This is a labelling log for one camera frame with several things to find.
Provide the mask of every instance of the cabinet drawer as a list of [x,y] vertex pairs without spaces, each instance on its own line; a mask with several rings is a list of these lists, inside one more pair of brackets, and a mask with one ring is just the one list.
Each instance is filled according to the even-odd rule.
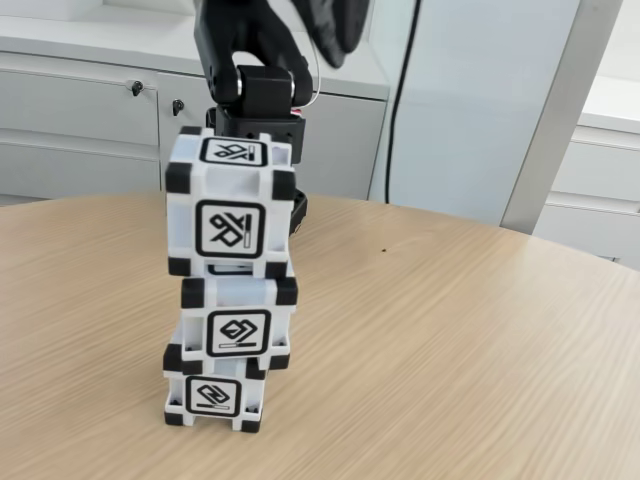
[[551,190],[640,201],[640,151],[572,141]]
[[157,90],[127,82],[0,71],[0,129],[157,145]]
[[0,145],[0,194],[59,198],[160,189],[157,161]]
[[545,205],[533,234],[601,257],[637,256],[640,214]]

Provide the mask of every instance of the black cable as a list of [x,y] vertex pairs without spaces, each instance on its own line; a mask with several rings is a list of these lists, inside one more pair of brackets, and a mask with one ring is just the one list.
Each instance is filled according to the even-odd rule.
[[400,108],[400,98],[404,89],[404,82],[409,69],[409,60],[411,59],[411,50],[413,50],[413,41],[415,40],[416,30],[418,29],[418,18],[420,17],[420,7],[422,0],[415,0],[413,6],[413,19],[411,20],[411,30],[409,31],[409,39],[407,47],[404,51],[404,60],[402,62],[402,71],[400,73],[400,81],[398,82],[398,93],[393,102],[393,110],[391,112],[391,124],[389,128],[389,149],[387,150],[387,171],[384,180],[384,202],[389,203],[389,183],[391,181],[391,159],[393,157],[393,141],[395,139],[396,118],[398,117],[398,108]]

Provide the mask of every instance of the stacked cubes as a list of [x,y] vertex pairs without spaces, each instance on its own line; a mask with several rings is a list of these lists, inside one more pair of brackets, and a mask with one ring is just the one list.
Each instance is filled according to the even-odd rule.
[[267,372],[289,365],[298,287],[289,258],[291,146],[183,128],[166,171],[169,273],[181,315],[164,354],[165,420],[260,428]]

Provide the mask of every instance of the round table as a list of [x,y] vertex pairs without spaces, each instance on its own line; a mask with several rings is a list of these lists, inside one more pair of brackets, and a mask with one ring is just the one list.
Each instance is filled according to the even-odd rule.
[[164,424],[161,195],[0,209],[0,477],[640,478],[640,275],[536,238],[312,198],[262,430]]

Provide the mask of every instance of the white wall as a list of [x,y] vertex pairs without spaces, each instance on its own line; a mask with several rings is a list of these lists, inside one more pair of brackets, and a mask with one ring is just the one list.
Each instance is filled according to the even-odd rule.
[[624,0],[599,75],[640,82],[640,0]]
[[[500,223],[578,5],[423,0],[396,125],[392,203]],[[412,7],[409,0],[376,2],[371,44],[390,78],[397,77]],[[378,38],[389,22],[396,30],[385,44]],[[371,188],[378,201],[385,142]]]

